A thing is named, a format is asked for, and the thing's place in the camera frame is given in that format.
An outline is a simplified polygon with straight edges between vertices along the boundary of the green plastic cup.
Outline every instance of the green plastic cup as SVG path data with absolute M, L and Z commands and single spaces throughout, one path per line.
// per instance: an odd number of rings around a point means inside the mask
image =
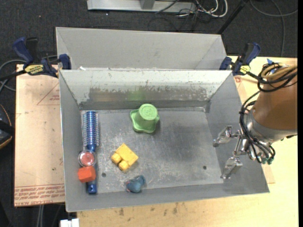
M 143 104 L 139 109 L 130 112 L 133 121 L 133 129 L 136 132 L 153 133 L 160 117 L 154 105 Z

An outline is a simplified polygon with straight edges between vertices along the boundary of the black floor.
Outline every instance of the black floor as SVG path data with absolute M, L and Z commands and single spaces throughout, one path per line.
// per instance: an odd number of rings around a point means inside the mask
M 193 20 L 192 15 L 179 18 L 166 13 L 87 11 L 87 0 L 0 0 L 0 65 L 19 59 L 11 46 L 22 36 L 38 37 L 42 56 L 56 54 L 57 26 L 216 34 L 240 1 L 227 0 L 228 13 L 223 18 L 201 15 Z M 298 0 L 250 0 L 222 34 L 227 54 L 237 55 L 246 43 L 256 42 L 261 46 L 260 56 L 297 57 L 298 12 L 292 13 L 297 9 Z M 3 68 L 0 77 L 13 70 L 13 65 Z M 14 88 L 15 80 L 8 85 Z M 6 88 L 0 92 L 0 104 L 13 125 L 15 96 Z M 0 150 L 0 183 L 0 227 L 9 223 L 14 227 L 36 226 L 39 206 L 13 207 L 14 142 Z M 43 213 L 44 227 L 57 226 L 57 220 L 69 217 L 61 205 L 45 205 Z

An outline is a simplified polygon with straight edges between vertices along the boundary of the yellow block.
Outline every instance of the yellow block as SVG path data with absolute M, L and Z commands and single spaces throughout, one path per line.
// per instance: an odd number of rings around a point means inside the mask
M 122 144 L 112 155 L 112 161 L 119 166 L 120 170 L 128 169 L 136 162 L 138 156 L 126 144 Z

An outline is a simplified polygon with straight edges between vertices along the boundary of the orange block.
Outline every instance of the orange block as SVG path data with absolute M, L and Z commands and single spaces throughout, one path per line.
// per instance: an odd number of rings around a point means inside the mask
M 96 170 L 93 166 L 84 166 L 78 170 L 80 182 L 87 183 L 96 179 Z

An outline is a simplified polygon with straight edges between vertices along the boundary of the clear plastic lid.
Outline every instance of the clear plastic lid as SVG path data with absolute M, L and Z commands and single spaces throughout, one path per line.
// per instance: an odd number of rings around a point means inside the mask
M 96 163 L 96 154 L 86 149 L 79 153 L 78 160 L 81 166 L 93 166 Z

